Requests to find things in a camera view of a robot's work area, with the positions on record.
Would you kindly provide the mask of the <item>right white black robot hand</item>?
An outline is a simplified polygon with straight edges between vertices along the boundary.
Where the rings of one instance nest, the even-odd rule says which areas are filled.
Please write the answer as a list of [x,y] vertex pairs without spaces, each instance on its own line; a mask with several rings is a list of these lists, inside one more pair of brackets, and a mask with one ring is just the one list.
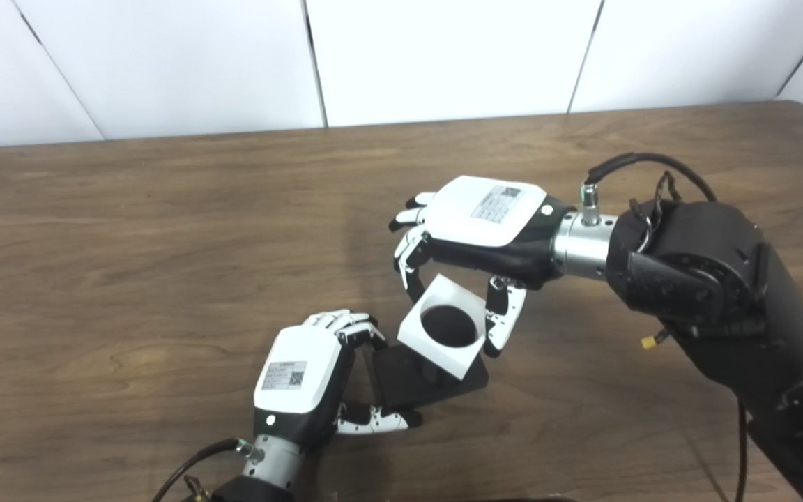
[[574,207],[538,185],[459,176],[435,192],[405,203],[388,225],[404,231],[393,252],[412,302],[425,287],[420,267],[428,261],[488,274],[484,349],[498,357],[511,338],[529,290],[562,277],[553,246]]

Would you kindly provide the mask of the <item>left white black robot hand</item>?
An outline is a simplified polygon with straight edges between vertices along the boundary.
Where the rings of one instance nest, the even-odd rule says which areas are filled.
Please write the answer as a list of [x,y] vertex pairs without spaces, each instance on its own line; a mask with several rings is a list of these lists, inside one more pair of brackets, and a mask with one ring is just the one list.
[[348,309],[316,312],[282,328],[254,390],[254,435],[312,453],[334,435],[373,435],[423,425],[414,410],[344,401],[359,347],[388,347],[376,318]]

